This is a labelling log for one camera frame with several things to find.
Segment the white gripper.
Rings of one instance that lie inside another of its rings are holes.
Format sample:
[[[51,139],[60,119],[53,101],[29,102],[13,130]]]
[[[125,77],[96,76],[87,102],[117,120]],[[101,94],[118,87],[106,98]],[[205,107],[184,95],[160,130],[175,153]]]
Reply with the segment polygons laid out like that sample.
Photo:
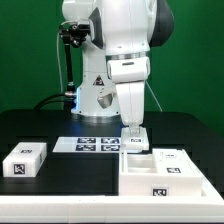
[[[139,134],[140,125],[143,123],[144,88],[144,81],[116,84],[121,119],[131,134],[133,130]]]

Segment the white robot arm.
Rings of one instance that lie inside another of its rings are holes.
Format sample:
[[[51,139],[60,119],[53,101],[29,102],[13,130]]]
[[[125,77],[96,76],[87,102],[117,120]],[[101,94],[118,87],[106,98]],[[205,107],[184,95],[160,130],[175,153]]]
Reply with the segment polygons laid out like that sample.
[[[81,48],[83,80],[72,113],[85,119],[119,117],[139,135],[149,52],[174,29],[167,0],[63,0],[67,48]]]

